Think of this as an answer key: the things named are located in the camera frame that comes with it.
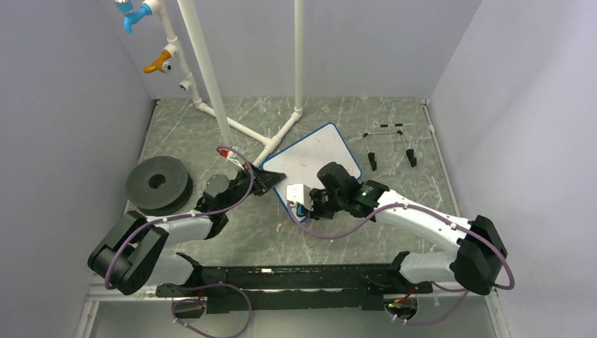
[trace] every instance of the white whiteboard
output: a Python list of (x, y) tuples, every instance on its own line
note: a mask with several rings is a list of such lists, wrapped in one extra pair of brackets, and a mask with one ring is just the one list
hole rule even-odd
[(338, 127), (331, 122), (269, 157), (261, 168), (286, 174), (286, 179), (275, 186), (274, 191), (286, 212), (289, 212), (286, 207), (286, 186), (302, 183), (310, 188), (322, 189), (323, 184), (317, 178), (317, 173), (330, 162), (343, 165), (357, 179), (362, 174)]

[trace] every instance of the blue faucet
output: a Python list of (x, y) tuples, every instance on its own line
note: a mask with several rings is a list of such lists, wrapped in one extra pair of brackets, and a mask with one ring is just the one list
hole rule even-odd
[(143, 4), (138, 11), (133, 11), (133, 5), (130, 0), (115, 0), (118, 9), (125, 15), (125, 21), (122, 26), (125, 28), (125, 33), (132, 33), (132, 26), (138, 23), (144, 16), (151, 15), (151, 8)]

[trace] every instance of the valve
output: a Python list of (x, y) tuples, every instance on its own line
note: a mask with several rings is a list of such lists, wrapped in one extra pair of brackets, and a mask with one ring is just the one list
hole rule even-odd
[(151, 65), (143, 68), (143, 73), (149, 74), (155, 72), (156, 70), (159, 70), (162, 73), (169, 73), (172, 70), (172, 65), (167, 60), (171, 57), (172, 54), (164, 49), (162, 54), (156, 60), (154, 60)]

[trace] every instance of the gray wall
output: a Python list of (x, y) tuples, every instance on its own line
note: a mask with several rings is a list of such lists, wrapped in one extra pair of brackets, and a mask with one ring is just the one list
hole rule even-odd
[[(122, 14), (101, 0), (137, 70), (166, 44), (157, 17), (132, 35)], [(136, 1), (136, 8), (141, 1)], [(199, 74), (175, 0), (168, 9)], [(481, 0), (305, 1), (305, 95), (430, 97)], [(215, 75), (224, 96), (294, 93), (292, 0), (196, 0)], [(154, 98), (184, 96), (179, 71), (142, 75)]]
[(456, 197), (510, 252), (514, 337), (597, 332), (596, 33), (592, 0), (484, 0), (432, 96)]
[(2, 1), (0, 46), (0, 336), (71, 337), (151, 100), (96, 1)]

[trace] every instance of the gray marble table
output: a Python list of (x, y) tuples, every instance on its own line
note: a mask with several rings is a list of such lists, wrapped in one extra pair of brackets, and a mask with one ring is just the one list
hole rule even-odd
[[(271, 137), (292, 113), (294, 100), (230, 97), (224, 98), (224, 105), (229, 117)], [(215, 152), (215, 147), (222, 143), (215, 118), (193, 108), (190, 99), (160, 100), (154, 114), (142, 158), (173, 156), (186, 165), (195, 183), (193, 196), (182, 209), (189, 211), (211, 175), (224, 173), (234, 177), (234, 169)], [(363, 169), (362, 180), (377, 180), (409, 199), (453, 214), (438, 156), (417, 98), (308, 97), (303, 117), (278, 149), (329, 121), (336, 123)], [(377, 123), (412, 123), (403, 130), (406, 142), (412, 142), (415, 149), (416, 168), (410, 167), (403, 142), (393, 134), (368, 139), (378, 162), (377, 171), (371, 171), (362, 135), (365, 131), (371, 132)], [(257, 141), (234, 129), (232, 136), (250, 160), (261, 152), (262, 145)], [(439, 250), (412, 233), (371, 222), (343, 239), (329, 241), (311, 237), (290, 221), (273, 193), (251, 196), (227, 214), (230, 222), (217, 237), (180, 244), (173, 250), (185, 252), (207, 266), (388, 263), (399, 251)], [(347, 213), (338, 213), (333, 220), (310, 221), (308, 226), (321, 233), (334, 234), (352, 228), (357, 221)]]

